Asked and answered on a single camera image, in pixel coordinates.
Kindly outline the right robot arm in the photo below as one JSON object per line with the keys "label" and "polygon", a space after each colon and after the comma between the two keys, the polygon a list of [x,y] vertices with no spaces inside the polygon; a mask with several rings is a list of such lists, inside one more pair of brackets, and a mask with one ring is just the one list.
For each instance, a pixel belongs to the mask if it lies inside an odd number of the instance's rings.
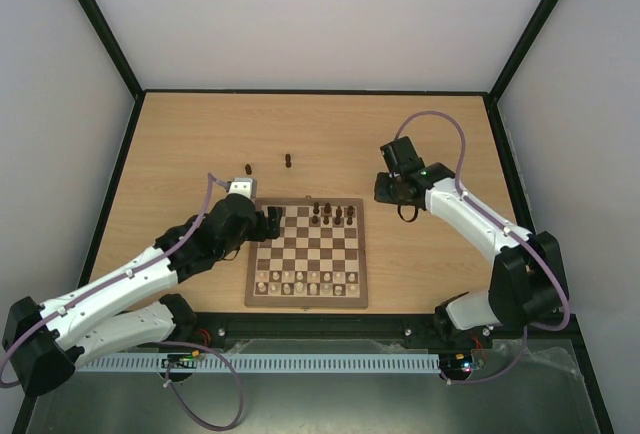
{"label": "right robot arm", "polygon": [[440,218],[492,268],[486,290],[460,294],[436,307],[434,329],[443,343],[458,345],[482,326],[532,326],[550,332],[568,326],[569,293],[553,235],[534,234],[499,215],[440,163],[405,176],[378,173],[374,200],[398,210],[412,206]]}

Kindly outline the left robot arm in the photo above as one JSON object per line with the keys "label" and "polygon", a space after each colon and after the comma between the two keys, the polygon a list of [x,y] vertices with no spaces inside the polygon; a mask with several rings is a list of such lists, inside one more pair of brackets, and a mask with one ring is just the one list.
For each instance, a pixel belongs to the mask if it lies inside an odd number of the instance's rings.
{"label": "left robot arm", "polygon": [[138,344],[173,340],[181,312],[161,302],[151,312],[126,308],[210,270],[245,242],[272,240],[280,234],[278,207],[258,208],[237,193],[184,224],[168,229],[127,264],[73,292],[42,303],[26,296],[9,308],[1,346],[2,366],[17,378],[28,397],[65,383],[81,365]]}

